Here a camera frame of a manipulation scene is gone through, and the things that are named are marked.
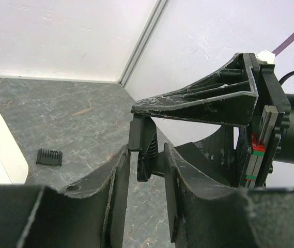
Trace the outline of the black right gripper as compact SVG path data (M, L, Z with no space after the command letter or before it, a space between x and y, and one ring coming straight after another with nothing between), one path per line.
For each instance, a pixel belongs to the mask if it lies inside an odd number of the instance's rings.
M188 86L138 100L131 112L246 126L239 129L236 151L234 129L229 126L221 126L200 141L176 146L185 160L178 165L179 171L190 186L263 187L273 170L274 156L281 150L282 132L290 125L290 103L274 69L275 65L259 66L253 53L236 53L218 70Z

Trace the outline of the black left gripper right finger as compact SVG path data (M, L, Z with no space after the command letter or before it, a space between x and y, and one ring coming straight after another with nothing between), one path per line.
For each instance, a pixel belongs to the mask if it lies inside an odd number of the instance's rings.
M232 188L164 146L170 240L176 247L294 247L294 188Z

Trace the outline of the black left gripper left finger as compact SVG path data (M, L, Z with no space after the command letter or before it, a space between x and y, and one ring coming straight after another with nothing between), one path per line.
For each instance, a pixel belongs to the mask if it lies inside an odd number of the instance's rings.
M0 185L0 247L122 247L130 153L58 191Z

